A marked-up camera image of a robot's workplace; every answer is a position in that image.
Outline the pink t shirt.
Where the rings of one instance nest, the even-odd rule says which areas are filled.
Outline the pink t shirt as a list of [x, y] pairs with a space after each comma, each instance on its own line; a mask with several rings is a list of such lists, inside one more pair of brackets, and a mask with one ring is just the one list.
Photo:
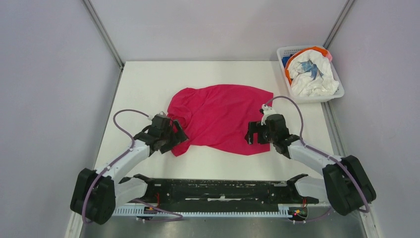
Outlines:
[[172, 97], [167, 112], [189, 139], [175, 146], [173, 155], [185, 154], [192, 145], [245, 156], [268, 152], [270, 145], [249, 145], [245, 136], [248, 124], [262, 119], [262, 104], [271, 98], [272, 92], [244, 85], [182, 89]]

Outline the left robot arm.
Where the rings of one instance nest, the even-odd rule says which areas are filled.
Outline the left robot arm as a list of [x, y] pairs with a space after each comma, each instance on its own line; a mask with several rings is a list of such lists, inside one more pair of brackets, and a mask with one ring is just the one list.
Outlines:
[[129, 178], [127, 174], [154, 152], [164, 154], [188, 140], [180, 122], [165, 114], [156, 114], [151, 124], [134, 136], [124, 129], [122, 132], [129, 136], [130, 142], [121, 155], [78, 174], [70, 210], [81, 215], [83, 222], [102, 225], [121, 205], [136, 198], [152, 201], [156, 189], [144, 178]]

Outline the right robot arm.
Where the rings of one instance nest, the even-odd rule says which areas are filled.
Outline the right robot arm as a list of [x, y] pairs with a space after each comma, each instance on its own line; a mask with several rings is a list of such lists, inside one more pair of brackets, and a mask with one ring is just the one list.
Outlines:
[[280, 114], [250, 122], [245, 140], [249, 145], [254, 142], [272, 144], [277, 153], [322, 176], [316, 179], [301, 174], [289, 179], [286, 196], [290, 201], [315, 198], [329, 203], [343, 216], [353, 211], [370, 212], [369, 204], [376, 199], [376, 192], [357, 157], [329, 155], [307, 144], [300, 136], [290, 134], [286, 120]]

